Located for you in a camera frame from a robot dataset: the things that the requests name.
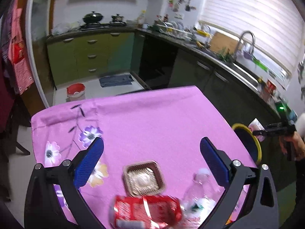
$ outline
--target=pink tablecloth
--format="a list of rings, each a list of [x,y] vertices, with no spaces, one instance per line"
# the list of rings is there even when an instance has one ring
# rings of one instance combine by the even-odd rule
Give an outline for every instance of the pink tablecloth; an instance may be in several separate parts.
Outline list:
[[[45,167],[72,159],[94,136],[104,139],[105,150],[80,191],[106,228],[113,197],[126,195],[122,169],[127,164],[155,160],[166,181],[164,194],[178,198],[192,184],[193,173],[207,167],[199,151],[205,136],[231,159],[255,167],[228,123],[196,87],[69,102],[32,118],[36,161]],[[67,218],[74,221],[60,188],[55,189]]]

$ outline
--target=black dishwasher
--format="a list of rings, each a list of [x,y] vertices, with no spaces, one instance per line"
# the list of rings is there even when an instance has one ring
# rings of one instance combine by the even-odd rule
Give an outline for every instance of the black dishwasher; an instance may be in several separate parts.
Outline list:
[[[178,48],[151,36],[146,36],[139,77],[152,89],[167,88]]]

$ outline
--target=yellow rim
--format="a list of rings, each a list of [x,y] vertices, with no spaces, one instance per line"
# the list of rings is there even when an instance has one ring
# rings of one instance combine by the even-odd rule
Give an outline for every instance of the yellow rim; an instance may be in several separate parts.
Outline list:
[[[237,128],[242,128],[244,129],[245,131],[247,131],[251,137],[253,138],[255,144],[256,144],[256,147],[257,147],[257,151],[258,151],[258,154],[257,154],[257,160],[256,160],[256,164],[260,164],[260,162],[262,161],[262,148],[260,147],[260,142],[258,141],[258,139],[252,134],[252,131],[247,127],[245,126],[244,124],[240,124],[240,123],[235,123],[233,126],[232,126],[232,129],[233,131]]]

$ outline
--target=silver bolt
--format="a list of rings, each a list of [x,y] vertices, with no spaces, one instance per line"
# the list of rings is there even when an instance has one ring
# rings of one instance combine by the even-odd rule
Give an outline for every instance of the silver bolt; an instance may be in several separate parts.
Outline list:
[[[70,160],[65,160],[64,162],[63,162],[63,166],[69,166],[71,164],[71,161]]]
[[[242,163],[238,160],[234,160],[233,164],[234,164],[234,166],[239,167],[239,166],[241,166]]]
[[[41,168],[41,164],[35,164],[35,169],[40,169]]]
[[[266,165],[266,164],[263,164],[263,165],[262,165],[262,168],[263,168],[264,170],[268,170],[268,169],[269,169],[268,165]]]

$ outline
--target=window blind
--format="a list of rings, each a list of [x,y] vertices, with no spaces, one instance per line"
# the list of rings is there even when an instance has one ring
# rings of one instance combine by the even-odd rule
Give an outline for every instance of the window blind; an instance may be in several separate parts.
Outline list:
[[[205,0],[199,19],[237,35],[252,31],[256,46],[290,74],[300,61],[304,21],[291,0]]]

